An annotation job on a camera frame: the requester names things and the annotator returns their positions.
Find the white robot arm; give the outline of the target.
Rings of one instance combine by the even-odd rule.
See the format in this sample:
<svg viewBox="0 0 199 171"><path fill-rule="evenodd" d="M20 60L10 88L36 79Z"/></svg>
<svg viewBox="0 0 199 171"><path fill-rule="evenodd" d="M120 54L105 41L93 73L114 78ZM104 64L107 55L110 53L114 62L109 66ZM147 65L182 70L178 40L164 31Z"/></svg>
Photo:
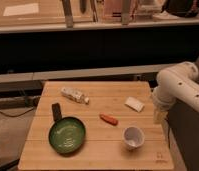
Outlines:
<svg viewBox="0 0 199 171"><path fill-rule="evenodd" d="M154 123L161 124L179 99L199 113L199 69L193 62L182 62L160 70L156 76L157 86L151 94Z"/></svg>

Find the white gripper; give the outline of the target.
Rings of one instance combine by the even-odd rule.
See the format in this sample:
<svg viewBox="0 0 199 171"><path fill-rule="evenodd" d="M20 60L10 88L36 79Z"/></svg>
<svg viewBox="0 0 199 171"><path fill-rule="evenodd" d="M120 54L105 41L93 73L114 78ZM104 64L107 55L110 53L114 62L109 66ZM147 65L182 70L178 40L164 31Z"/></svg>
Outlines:
<svg viewBox="0 0 199 171"><path fill-rule="evenodd" d="M157 86L153 90L151 98L153 104L157 107L154 110L154 123L161 124L166 118L167 110L174 104L174 97L161 86Z"/></svg>

